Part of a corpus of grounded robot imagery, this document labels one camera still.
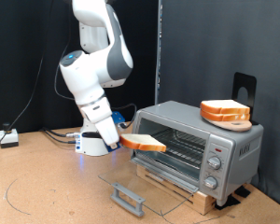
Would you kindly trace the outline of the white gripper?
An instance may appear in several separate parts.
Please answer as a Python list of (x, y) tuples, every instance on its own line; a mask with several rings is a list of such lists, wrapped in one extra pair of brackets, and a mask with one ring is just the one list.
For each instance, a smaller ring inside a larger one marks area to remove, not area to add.
[(118, 148), (119, 134), (112, 119), (108, 100), (103, 97), (92, 105), (81, 107), (82, 114), (92, 123), (111, 149)]

